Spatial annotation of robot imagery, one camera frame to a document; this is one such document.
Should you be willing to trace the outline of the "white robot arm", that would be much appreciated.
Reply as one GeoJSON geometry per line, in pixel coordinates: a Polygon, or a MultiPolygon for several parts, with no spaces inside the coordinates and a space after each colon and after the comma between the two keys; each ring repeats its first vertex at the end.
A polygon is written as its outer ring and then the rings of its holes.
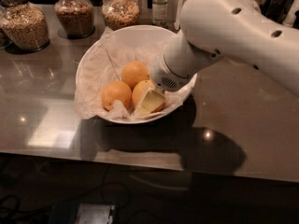
{"type": "Polygon", "coordinates": [[[267,19],[250,0],[186,0],[179,20],[179,32],[151,64],[154,86],[142,92],[137,115],[160,109],[165,91],[180,90],[224,57],[254,65],[299,94],[299,30],[267,19]]]}

